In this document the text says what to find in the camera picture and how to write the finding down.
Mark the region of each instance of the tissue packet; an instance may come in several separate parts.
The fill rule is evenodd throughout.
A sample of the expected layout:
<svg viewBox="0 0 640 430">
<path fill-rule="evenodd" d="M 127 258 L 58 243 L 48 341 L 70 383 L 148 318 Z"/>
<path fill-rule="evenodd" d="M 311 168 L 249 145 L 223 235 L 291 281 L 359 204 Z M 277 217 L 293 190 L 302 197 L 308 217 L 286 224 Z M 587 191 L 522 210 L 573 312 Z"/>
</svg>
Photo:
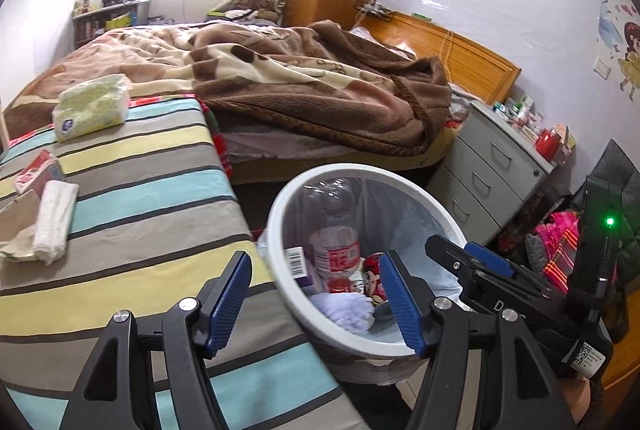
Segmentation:
<svg viewBox="0 0 640 430">
<path fill-rule="evenodd" d="M 14 188 L 20 195 L 34 190 L 41 198 L 48 181 L 66 181 L 66 178 L 58 158 L 42 150 L 30 165 L 14 176 Z"/>
<path fill-rule="evenodd" d="M 129 111 L 130 84 L 124 74 L 109 74 L 61 92 L 52 114 L 58 141 L 124 123 Z"/>
</svg>

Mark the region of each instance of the trash can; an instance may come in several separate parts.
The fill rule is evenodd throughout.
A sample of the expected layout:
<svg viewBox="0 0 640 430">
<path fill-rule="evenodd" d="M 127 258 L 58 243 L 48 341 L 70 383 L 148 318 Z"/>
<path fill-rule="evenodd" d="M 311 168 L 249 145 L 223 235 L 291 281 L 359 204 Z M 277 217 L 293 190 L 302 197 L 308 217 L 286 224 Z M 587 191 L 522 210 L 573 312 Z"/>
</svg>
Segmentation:
<svg viewBox="0 0 640 430">
<path fill-rule="evenodd" d="M 289 309 L 318 341 L 316 349 L 341 381 L 392 384 L 409 378 L 423 363 L 407 347 L 395 319 L 377 320 L 368 333 L 352 334 L 326 318 L 291 275 L 286 248 L 302 246 L 302 197 L 305 185 L 347 179 L 356 199 L 356 223 L 362 256 L 395 250 L 410 273 L 424 278 L 437 296 L 460 302 L 455 276 L 424 253 L 431 235 L 464 247 L 466 240 L 447 211 L 426 191 L 386 170 L 359 164 L 331 164 L 308 170 L 279 193 L 258 248 Z"/>
</svg>

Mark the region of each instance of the light switch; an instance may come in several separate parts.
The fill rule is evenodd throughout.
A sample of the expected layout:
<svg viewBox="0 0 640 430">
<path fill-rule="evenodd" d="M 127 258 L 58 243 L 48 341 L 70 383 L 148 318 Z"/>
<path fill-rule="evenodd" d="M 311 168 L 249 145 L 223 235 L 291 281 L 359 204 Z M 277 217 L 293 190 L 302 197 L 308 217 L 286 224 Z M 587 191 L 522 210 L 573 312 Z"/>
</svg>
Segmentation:
<svg viewBox="0 0 640 430">
<path fill-rule="evenodd" d="M 600 60 L 600 58 L 597 58 L 596 64 L 593 67 L 593 72 L 598 73 L 603 77 L 604 80 L 606 80 L 609 77 L 609 73 L 611 72 L 611 67 Z"/>
</svg>

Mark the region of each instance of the brown blanket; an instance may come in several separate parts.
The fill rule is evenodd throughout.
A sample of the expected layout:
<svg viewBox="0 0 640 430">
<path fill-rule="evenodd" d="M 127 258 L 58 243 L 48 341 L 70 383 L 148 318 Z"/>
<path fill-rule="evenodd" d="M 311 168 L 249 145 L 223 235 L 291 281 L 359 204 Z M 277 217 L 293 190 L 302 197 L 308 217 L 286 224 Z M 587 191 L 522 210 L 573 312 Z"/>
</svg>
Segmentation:
<svg viewBox="0 0 640 430">
<path fill-rule="evenodd" d="M 395 156 L 425 152 L 450 103 L 437 58 L 405 60 L 329 21 L 150 26 L 108 32 L 33 80 L 5 113 L 11 137 L 49 124 L 62 90 L 115 73 L 132 97 L 195 92 L 218 113 Z"/>
</svg>

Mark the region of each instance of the tissue box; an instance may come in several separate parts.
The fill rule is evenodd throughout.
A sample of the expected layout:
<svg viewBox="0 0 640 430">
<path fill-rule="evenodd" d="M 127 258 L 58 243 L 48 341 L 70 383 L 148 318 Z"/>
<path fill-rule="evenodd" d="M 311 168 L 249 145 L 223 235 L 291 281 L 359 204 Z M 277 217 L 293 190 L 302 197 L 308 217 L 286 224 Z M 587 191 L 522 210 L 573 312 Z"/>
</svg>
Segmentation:
<svg viewBox="0 0 640 430">
<path fill-rule="evenodd" d="M 43 150 L 27 168 L 14 176 L 14 188 L 20 194 L 34 190 L 42 197 L 44 185 L 48 181 L 66 181 L 58 159 L 49 151 Z"/>
</svg>

